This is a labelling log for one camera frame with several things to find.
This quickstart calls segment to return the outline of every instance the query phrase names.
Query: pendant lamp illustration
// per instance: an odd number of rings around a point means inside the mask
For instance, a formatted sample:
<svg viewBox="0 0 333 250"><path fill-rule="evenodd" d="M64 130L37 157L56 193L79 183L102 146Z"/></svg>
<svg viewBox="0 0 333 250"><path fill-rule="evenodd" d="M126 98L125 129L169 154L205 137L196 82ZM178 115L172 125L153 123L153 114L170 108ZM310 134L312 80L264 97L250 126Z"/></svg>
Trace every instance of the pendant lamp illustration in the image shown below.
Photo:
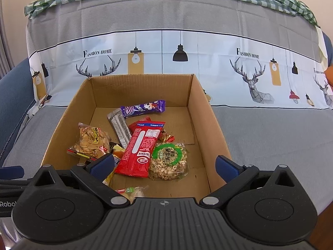
<svg viewBox="0 0 333 250"><path fill-rule="evenodd" d="M297 96L294 91L292 91L290 89L290 96L289 96L290 99L292 99L294 101L294 103L298 103L298 100L299 100L299 96Z"/></svg>
<svg viewBox="0 0 333 250"><path fill-rule="evenodd" d="M130 51L128 57L128 74L144 73L144 53L137 48L137 33L135 32L135 48Z"/></svg>
<svg viewBox="0 0 333 250"><path fill-rule="evenodd" d="M34 71L34 74L32 76L32 82L36 86L37 97L39 100L41 100L46 95L46 86L40 71Z"/></svg>
<svg viewBox="0 0 333 250"><path fill-rule="evenodd" d="M311 106L314 106L314 103L313 101L309 98L308 94L305 94L305 97L306 97L306 102L311 105Z"/></svg>
<svg viewBox="0 0 333 250"><path fill-rule="evenodd" d="M291 72L294 74L298 74L298 69L296 67L295 61L294 61L294 65L292 66Z"/></svg>
<svg viewBox="0 0 333 250"><path fill-rule="evenodd" d="M179 33L180 33L180 39L179 39L178 50L174 53L172 61L187 62L189 59L187 57L186 52L184 51L183 45L181 44L181 31L179 31Z"/></svg>
<svg viewBox="0 0 333 250"><path fill-rule="evenodd" d="M269 62L269 67L271 70L272 75L272 84L274 86L281 86L281 79L280 79L280 70L279 70L279 64L277 61L274 60L274 49L273 50L273 59Z"/></svg>

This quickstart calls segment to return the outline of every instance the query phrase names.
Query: silver screw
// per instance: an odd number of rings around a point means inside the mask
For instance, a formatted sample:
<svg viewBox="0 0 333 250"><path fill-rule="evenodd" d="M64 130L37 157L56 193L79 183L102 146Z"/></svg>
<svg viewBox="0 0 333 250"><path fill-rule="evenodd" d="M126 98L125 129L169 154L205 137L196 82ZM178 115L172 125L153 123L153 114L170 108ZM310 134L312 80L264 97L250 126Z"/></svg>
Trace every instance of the silver screw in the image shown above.
<svg viewBox="0 0 333 250"><path fill-rule="evenodd" d="M115 196L111 198L111 203L114 205L123 205L127 202L127 198L124 198L123 196Z"/></svg>
<svg viewBox="0 0 333 250"><path fill-rule="evenodd" d="M219 199L214 197L214 196L206 196L204 199L203 199L203 202L206 204L206 205L215 205L219 202Z"/></svg>

